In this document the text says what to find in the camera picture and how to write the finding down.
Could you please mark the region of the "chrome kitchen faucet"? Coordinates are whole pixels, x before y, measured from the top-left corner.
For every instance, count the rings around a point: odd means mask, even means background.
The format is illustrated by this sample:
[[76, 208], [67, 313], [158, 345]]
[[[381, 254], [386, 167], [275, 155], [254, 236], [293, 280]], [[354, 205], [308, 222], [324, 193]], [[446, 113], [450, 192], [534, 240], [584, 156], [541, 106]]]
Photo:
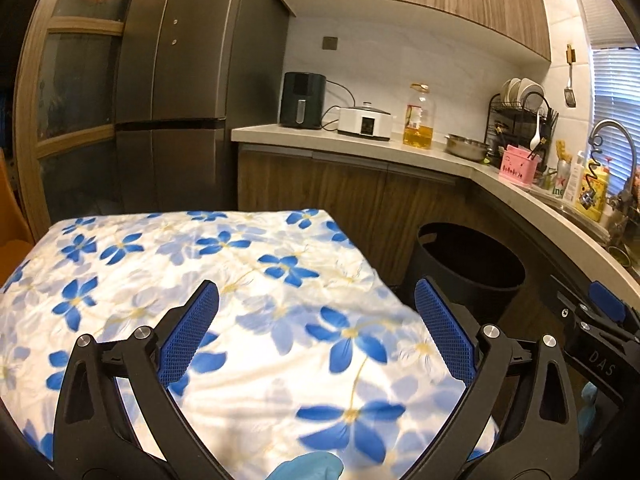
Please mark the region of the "chrome kitchen faucet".
[[618, 193], [620, 210], [627, 210], [637, 201], [634, 185], [638, 167], [638, 148], [629, 130], [618, 120], [601, 119], [594, 124], [589, 136], [590, 157], [595, 172], [598, 165], [607, 164], [612, 170], [614, 188]]

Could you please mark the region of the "black trash bin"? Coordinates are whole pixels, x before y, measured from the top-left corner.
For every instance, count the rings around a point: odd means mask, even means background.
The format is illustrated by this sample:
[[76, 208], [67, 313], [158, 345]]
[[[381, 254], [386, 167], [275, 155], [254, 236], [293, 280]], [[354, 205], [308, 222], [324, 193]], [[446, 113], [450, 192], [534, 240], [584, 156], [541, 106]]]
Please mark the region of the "black trash bin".
[[431, 222], [418, 229], [398, 297], [414, 306], [419, 278], [431, 278], [448, 300], [467, 307], [477, 322], [499, 321], [525, 283], [514, 252], [493, 237], [460, 224]]

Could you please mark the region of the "yellow detergent bottle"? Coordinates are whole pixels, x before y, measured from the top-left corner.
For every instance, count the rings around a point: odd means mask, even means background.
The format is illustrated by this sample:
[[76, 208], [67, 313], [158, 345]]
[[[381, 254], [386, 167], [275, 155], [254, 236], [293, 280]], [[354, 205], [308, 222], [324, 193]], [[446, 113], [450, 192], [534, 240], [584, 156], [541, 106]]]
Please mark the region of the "yellow detergent bottle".
[[599, 222], [606, 204], [606, 193], [610, 182], [610, 170], [593, 158], [587, 162], [582, 174], [580, 189], [576, 195], [575, 208], [585, 217]]

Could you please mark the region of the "green white can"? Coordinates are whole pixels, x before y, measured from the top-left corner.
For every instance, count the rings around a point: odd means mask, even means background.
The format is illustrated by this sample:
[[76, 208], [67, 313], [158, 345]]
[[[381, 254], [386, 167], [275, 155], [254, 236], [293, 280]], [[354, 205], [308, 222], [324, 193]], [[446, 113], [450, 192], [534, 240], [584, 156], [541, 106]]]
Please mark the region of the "green white can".
[[568, 177], [570, 176], [570, 159], [561, 157], [556, 165], [556, 173], [552, 185], [552, 194], [562, 198], [567, 186]]

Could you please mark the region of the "pink utensil holder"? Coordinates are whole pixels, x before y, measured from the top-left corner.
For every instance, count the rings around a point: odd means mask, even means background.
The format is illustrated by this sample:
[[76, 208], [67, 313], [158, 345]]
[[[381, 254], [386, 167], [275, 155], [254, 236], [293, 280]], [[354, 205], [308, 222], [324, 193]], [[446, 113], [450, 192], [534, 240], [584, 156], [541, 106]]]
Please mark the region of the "pink utensil holder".
[[533, 183], [539, 162], [540, 157], [531, 151], [509, 145], [502, 155], [499, 176], [517, 185], [529, 186]]

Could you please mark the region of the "window blinds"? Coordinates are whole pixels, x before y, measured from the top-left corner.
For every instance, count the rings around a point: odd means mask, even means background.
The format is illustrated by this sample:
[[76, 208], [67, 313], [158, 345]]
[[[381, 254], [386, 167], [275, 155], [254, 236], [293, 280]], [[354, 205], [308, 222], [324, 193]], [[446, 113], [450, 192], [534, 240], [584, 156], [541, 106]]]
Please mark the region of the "window blinds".
[[578, 1], [591, 52], [593, 120], [618, 120], [639, 149], [639, 46], [612, 0]]

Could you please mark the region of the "black dish rack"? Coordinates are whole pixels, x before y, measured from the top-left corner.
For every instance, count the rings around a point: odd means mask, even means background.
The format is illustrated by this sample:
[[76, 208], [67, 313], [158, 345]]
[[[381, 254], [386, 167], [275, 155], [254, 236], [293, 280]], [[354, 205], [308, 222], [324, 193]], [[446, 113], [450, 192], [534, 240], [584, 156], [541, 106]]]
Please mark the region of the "black dish rack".
[[539, 166], [547, 163], [559, 113], [550, 106], [544, 88], [528, 78], [508, 79], [489, 101], [484, 142], [489, 151], [502, 155], [509, 145], [532, 150]]

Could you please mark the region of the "hanging spatula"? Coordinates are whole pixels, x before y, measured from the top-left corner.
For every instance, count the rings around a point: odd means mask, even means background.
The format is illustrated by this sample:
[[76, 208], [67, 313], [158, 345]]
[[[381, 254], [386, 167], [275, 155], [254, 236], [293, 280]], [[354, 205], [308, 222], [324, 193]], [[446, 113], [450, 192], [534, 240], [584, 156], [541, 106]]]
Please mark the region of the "hanging spatula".
[[574, 64], [576, 62], [576, 53], [575, 49], [571, 44], [566, 46], [566, 62], [568, 66], [568, 76], [567, 83], [564, 88], [564, 100], [565, 105], [569, 108], [575, 108], [577, 106], [575, 91], [573, 88], [573, 79], [574, 79]]

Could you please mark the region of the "stainless steel bowl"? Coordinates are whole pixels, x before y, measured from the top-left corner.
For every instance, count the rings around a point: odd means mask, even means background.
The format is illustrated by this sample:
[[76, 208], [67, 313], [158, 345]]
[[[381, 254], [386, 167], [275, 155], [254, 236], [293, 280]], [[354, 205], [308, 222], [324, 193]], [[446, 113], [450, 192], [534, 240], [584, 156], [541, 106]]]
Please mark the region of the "stainless steel bowl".
[[488, 148], [486, 143], [465, 136], [456, 136], [455, 134], [446, 136], [446, 151], [471, 162], [482, 162], [486, 158]]

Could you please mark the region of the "orange chair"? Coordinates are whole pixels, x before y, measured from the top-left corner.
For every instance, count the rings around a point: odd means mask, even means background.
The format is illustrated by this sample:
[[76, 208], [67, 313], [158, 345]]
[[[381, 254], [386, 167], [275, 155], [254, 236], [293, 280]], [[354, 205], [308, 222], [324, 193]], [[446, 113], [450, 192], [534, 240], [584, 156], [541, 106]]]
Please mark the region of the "orange chair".
[[34, 238], [12, 190], [4, 153], [0, 162], [0, 278], [4, 285], [34, 247]]

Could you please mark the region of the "blue floral tablecloth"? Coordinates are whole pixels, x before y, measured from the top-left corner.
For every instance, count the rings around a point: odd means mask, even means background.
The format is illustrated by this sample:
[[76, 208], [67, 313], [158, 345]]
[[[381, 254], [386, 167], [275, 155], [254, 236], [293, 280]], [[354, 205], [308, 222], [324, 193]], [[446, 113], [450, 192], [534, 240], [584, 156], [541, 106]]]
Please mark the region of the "blue floral tablecloth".
[[397, 479], [462, 396], [419, 315], [325, 211], [63, 220], [1, 286], [1, 397], [41, 453], [77, 338], [128, 337], [204, 281], [219, 310], [169, 390], [233, 477], [329, 451]]

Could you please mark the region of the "wooden lower cabinet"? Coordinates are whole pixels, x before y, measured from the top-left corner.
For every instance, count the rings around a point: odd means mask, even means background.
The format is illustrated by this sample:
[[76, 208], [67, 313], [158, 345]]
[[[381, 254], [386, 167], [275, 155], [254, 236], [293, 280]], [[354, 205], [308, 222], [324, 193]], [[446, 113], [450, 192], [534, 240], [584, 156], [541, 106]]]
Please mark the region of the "wooden lower cabinet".
[[598, 281], [627, 304], [634, 279], [587, 234], [537, 197], [449, 157], [423, 167], [306, 148], [241, 143], [238, 204], [246, 211], [325, 210], [395, 292], [418, 229], [449, 222], [483, 232], [514, 252], [525, 283], [499, 323], [515, 336], [559, 332], [549, 306], [555, 276], [580, 298]]

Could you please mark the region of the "cooking oil bottle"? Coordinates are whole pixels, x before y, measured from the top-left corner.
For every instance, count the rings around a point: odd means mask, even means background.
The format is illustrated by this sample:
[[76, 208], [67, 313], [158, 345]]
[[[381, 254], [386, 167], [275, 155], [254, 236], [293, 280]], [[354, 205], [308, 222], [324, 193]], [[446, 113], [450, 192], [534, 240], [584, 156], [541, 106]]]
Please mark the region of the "cooking oil bottle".
[[402, 143], [414, 148], [430, 148], [434, 132], [435, 104], [427, 84], [414, 82], [406, 106]]

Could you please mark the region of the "white rice cooker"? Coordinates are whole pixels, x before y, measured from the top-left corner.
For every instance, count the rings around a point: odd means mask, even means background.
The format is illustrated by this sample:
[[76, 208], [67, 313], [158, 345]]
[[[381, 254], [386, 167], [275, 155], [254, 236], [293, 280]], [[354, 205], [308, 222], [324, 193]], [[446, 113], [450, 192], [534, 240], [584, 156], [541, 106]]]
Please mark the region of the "white rice cooker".
[[389, 141], [392, 136], [393, 117], [386, 110], [373, 107], [369, 102], [360, 106], [343, 107], [338, 113], [337, 132], [377, 141]]

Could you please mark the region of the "wooden glass door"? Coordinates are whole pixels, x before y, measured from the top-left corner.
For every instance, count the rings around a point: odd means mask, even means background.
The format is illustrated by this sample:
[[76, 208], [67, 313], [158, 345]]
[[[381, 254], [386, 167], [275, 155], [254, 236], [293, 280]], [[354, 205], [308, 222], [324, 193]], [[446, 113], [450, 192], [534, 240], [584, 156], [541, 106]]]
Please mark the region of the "wooden glass door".
[[117, 214], [117, 70], [131, 0], [37, 0], [18, 62], [13, 141], [26, 220]]

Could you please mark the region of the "black air fryer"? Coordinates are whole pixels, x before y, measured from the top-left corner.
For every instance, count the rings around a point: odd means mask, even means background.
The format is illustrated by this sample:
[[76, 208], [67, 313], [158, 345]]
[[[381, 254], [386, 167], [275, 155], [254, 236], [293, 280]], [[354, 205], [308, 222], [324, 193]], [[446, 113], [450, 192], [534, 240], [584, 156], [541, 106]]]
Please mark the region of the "black air fryer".
[[284, 74], [279, 124], [288, 128], [320, 129], [326, 96], [326, 76], [316, 73]]

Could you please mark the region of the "dark grey refrigerator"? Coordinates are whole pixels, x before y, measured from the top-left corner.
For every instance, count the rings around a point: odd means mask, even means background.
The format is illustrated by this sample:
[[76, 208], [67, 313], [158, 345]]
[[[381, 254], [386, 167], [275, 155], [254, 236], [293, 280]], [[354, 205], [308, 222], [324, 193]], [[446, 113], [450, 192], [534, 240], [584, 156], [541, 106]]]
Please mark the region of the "dark grey refrigerator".
[[115, 90], [127, 212], [233, 210], [240, 127], [278, 118], [280, 0], [131, 0]]

